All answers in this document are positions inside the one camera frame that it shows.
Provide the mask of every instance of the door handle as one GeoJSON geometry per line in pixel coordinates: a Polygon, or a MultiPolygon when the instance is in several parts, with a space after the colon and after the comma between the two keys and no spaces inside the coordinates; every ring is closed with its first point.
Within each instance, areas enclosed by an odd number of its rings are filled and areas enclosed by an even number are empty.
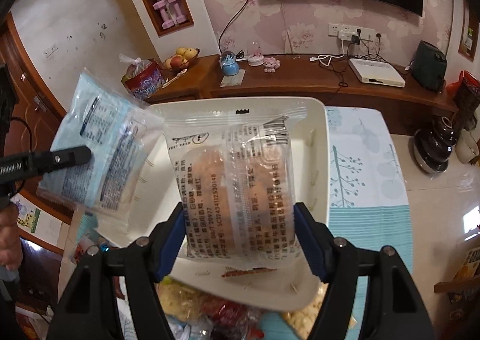
{"type": "Polygon", "coordinates": [[[39,108],[43,111],[43,112],[46,112],[47,109],[45,107],[45,105],[42,103],[42,101],[40,100],[40,98],[38,96],[35,96],[33,98],[33,101],[37,104],[37,107],[35,107],[35,111],[37,111],[39,108]]]}

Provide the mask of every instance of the white plastic basket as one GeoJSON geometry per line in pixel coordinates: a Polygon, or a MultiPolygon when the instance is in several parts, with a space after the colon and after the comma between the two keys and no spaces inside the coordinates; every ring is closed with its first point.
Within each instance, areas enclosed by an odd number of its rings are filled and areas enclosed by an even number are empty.
{"type": "MultiPolygon", "coordinates": [[[[323,103],[309,97],[236,97],[163,103],[149,107],[154,112],[174,117],[200,111],[264,111],[266,107],[288,108],[304,105],[306,119],[295,125],[291,138],[295,196],[311,211],[315,220],[328,224],[330,186],[329,138],[323,103]]],[[[99,219],[98,231],[114,244],[126,246],[139,236],[148,236],[158,222],[168,219],[181,201],[173,168],[162,136],[140,174],[127,234],[119,234],[99,219]]],[[[294,266],[269,273],[222,278],[225,267],[177,259],[172,277],[200,290],[258,307],[292,311],[308,305],[318,288],[301,257],[294,266]]]]}

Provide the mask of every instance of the barcode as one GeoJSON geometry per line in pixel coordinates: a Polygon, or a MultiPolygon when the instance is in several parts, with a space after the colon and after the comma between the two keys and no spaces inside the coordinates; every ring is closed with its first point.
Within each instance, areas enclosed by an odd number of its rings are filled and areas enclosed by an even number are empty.
{"type": "Polygon", "coordinates": [[[288,145],[289,134],[285,127],[285,117],[277,118],[263,125],[267,146],[288,145]]]}

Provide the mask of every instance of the apple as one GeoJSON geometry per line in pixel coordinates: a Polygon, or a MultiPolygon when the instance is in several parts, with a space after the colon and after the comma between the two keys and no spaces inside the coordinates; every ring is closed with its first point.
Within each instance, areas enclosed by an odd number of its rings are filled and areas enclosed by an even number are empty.
{"type": "Polygon", "coordinates": [[[175,54],[179,56],[183,56],[183,54],[187,51],[188,49],[186,47],[179,47],[176,51],[175,54]]]}
{"type": "Polygon", "coordinates": [[[172,68],[178,68],[181,64],[183,64],[183,58],[181,56],[174,56],[170,60],[172,68]]]}
{"type": "Polygon", "coordinates": [[[190,49],[187,49],[185,53],[183,53],[183,58],[185,58],[187,61],[190,61],[196,55],[197,55],[197,50],[190,48],[190,49]]]}

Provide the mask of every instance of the human hand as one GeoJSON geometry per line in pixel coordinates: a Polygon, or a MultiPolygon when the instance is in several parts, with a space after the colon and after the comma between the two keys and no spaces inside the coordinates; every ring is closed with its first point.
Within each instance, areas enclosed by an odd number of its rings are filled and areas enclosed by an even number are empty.
{"type": "Polygon", "coordinates": [[[18,208],[12,202],[0,210],[0,265],[9,271],[16,270],[23,259],[17,218],[18,208]]]}

